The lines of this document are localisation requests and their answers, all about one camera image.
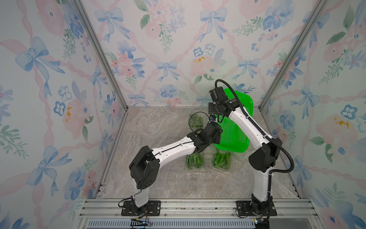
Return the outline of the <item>green plastic basket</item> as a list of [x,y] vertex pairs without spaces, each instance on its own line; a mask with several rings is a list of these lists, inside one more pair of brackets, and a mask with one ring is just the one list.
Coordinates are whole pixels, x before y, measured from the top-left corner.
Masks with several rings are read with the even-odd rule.
[[[252,116],[254,103],[252,98],[242,92],[236,91],[240,102],[243,104],[247,113]],[[244,153],[249,147],[250,140],[240,129],[240,127],[228,117],[225,117],[222,123],[219,123],[223,132],[221,133],[220,144],[215,144],[219,150],[235,153]]]

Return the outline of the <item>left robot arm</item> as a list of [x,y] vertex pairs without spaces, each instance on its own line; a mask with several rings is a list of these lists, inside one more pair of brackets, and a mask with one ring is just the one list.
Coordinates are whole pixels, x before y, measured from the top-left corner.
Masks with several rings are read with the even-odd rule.
[[203,152],[211,144],[219,144],[223,129],[212,121],[204,129],[190,132],[179,141],[159,148],[142,147],[129,165],[136,192],[132,202],[140,209],[149,202],[149,187],[156,181],[159,170],[178,158]]

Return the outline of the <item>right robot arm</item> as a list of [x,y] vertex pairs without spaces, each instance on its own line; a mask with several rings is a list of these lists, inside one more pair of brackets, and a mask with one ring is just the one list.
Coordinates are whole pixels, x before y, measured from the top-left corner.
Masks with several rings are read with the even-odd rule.
[[281,145],[279,139],[273,139],[265,132],[252,116],[235,98],[212,97],[209,103],[209,114],[229,118],[244,132],[252,143],[255,152],[249,156],[249,163],[254,169],[254,190],[252,193],[252,210],[256,215],[270,215],[272,210],[271,177],[269,172],[275,166]]

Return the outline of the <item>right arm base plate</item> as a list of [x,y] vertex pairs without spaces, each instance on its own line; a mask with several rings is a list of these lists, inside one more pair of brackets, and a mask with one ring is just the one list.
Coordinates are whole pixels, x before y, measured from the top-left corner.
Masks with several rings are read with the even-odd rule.
[[235,202],[235,212],[239,217],[248,216],[277,216],[277,211],[273,201],[270,201],[270,208],[268,208],[268,202],[252,202],[251,200],[237,200]]

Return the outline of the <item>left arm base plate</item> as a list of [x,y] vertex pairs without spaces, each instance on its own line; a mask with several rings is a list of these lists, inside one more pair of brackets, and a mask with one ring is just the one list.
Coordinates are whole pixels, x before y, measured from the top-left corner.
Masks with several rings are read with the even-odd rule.
[[122,216],[159,216],[161,211],[161,201],[150,200],[142,207],[137,207],[132,200],[125,200],[121,206]]

